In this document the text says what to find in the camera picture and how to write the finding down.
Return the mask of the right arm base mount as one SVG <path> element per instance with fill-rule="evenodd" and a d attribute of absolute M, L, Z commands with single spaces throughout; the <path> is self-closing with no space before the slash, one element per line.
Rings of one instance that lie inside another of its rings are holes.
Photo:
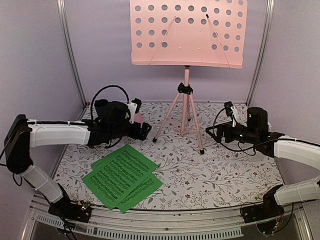
<path fill-rule="evenodd" d="M 263 235 L 273 235 L 278 230 L 280 221 L 285 210 L 282 206 L 273 203 L 270 200 L 263 203 L 253 203 L 246 201 L 240 207 L 240 215 L 243 217 L 245 223 L 253 223 L 270 218 L 280 217 L 279 220 L 272 220 L 267 223 L 259 223 L 257 229 Z"/>

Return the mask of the pink music stand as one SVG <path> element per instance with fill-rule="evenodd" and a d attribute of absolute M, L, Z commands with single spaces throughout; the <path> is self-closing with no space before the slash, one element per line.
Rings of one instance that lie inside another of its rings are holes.
<path fill-rule="evenodd" d="M 180 133 L 196 121 L 191 67 L 241 69 L 245 45 L 246 0 L 132 0 L 131 62 L 136 66 L 183 66 Z"/>

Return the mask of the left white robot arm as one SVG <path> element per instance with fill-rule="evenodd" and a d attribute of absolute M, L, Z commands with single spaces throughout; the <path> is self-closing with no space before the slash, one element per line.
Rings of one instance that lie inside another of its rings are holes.
<path fill-rule="evenodd" d="M 53 145 L 98 146 L 122 137 L 143 141 L 152 127 L 144 122 L 140 106 L 136 101 L 111 101 L 90 108 L 97 113 L 96 117 L 78 121 L 37 121 L 19 114 L 4 140 L 1 153 L 5 157 L 4 166 L 42 193 L 63 217 L 70 217 L 75 210 L 68 194 L 35 166 L 30 149 Z"/>

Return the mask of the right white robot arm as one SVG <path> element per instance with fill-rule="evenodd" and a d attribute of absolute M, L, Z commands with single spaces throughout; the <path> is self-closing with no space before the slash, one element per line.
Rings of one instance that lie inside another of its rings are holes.
<path fill-rule="evenodd" d="M 237 141 L 250 144 L 252 149 L 267 157 L 292 160 L 315 169 L 320 168 L 320 145 L 283 133 L 270 132 L 268 113 L 263 108 L 249 107 L 246 125 L 240 124 L 237 108 L 230 102 L 225 104 L 223 110 L 231 120 L 205 129 L 206 133 L 222 146 Z M 319 198 L 319 176 L 294 184 L 277 185 L 264 194 L 258 213 L 262 218 L 269 218 L 278 210 L 278 206 Z"/>

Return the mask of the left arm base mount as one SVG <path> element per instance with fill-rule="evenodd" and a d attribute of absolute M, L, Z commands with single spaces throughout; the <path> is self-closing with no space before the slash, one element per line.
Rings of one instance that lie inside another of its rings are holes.
<path fill-rule="evenodd" d="M 55 203 L 50 203 L 48 213 L 62 219 L 88 223 L 91 218 L 92 208 L 88 202 L 83 200 L 73 202 L 69 198 L 63 197 Z"/>

